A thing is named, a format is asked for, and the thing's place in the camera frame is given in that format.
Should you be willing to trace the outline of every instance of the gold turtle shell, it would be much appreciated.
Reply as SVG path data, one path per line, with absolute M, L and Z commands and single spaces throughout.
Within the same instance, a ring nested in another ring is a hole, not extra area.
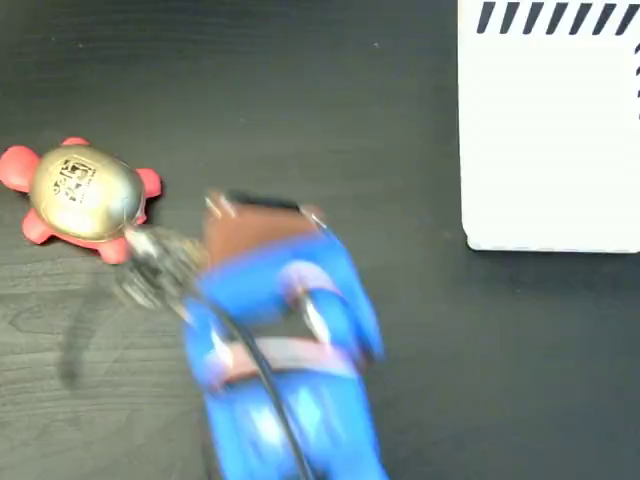
M 29 192 L 38 215 L 56 232 L 91 242 L 122 234 L 144 206 L 138 173 L 84 145 L 58 147 L 38 164 Z

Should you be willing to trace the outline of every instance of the blurred toy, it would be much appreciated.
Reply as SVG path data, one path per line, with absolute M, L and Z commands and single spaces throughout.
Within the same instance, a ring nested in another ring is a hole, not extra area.
M 386 480 L 359 374 L 383 343 L 347 250 L 315 208 L 238 192 L 207 203 L 200 247 L 128 229 L 119 281 L 186 320 L 207 458 L 228 480 Z
M 77 137 L 42 158 L 28 147 L 10 147 L 0 157 L 0 181 L 29 194 L 22 231 L 30 241 L 55 236 L 97 250 L 111 264 L 127 260 L 125 225 L 144 223 L 146 199 L 162 192 L 154 170 L 134 170 Z

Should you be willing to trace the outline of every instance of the printed logo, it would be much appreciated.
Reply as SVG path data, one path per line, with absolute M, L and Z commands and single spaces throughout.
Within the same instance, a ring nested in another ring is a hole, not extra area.
M 66 159 L 53 183 L 54 195 L 81 204 L 93 181 L 96 169 L 76 159 Z

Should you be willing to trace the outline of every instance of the dark wooden table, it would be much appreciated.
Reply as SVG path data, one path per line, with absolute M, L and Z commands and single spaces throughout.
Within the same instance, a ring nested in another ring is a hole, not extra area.
M 0 21 L 2 148 L 86 136 L 157 169 L 153 221 L 189 234 L 210 186 L 326 208 L 387 341 L 368 383 L 392 478 L 638 478 L 638 260 L 466 249 L 453 0 L 6 0 Z M 0 203 L 0 478 L 203 478 L 178 322 Z

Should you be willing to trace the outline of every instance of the brown toy piece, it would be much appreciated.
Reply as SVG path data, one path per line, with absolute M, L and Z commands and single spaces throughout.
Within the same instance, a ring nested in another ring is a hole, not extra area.
M 228 200 L 224 193 L 212 191 L 207 197 L 204 242 L 208 253 L 207 268 L 244 253 L 298 235 L 321 234 L 314 218 L 321 220 L 322 212 L 304 206 L 304 213 L 256 205 L 239 205 Z

